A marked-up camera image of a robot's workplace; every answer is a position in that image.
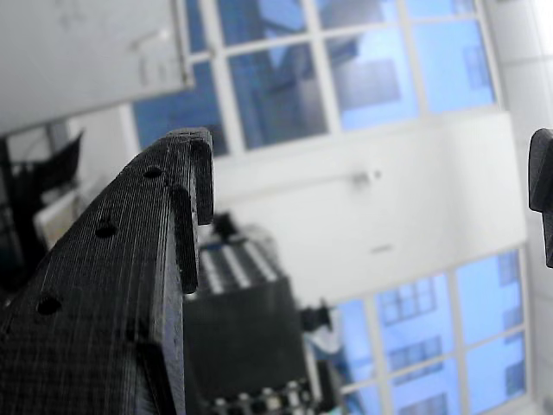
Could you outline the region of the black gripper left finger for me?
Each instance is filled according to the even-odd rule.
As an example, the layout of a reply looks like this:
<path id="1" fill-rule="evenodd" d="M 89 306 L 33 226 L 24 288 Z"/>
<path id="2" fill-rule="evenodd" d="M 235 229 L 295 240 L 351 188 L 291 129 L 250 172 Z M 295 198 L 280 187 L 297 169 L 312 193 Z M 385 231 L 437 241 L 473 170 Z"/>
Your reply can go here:
<path id="1" fill-rule="evenodd" d="M 213 202 L 208 129 L 132 159 L 2 310 L 2 413 L 183 414 L 183 298 Z"/>

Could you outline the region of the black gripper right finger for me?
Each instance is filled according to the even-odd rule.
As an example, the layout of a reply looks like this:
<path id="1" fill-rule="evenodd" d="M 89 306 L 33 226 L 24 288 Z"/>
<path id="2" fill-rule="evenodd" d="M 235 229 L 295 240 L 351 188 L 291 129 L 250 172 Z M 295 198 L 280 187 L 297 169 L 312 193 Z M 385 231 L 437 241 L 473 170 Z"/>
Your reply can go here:
<path id="1" fill-rule="evenodd" d="M 545 264 L 552 267 L 552 130 L 542 128 L 531 137 L 528 156 L 529 209 L 543 221 Z"/>

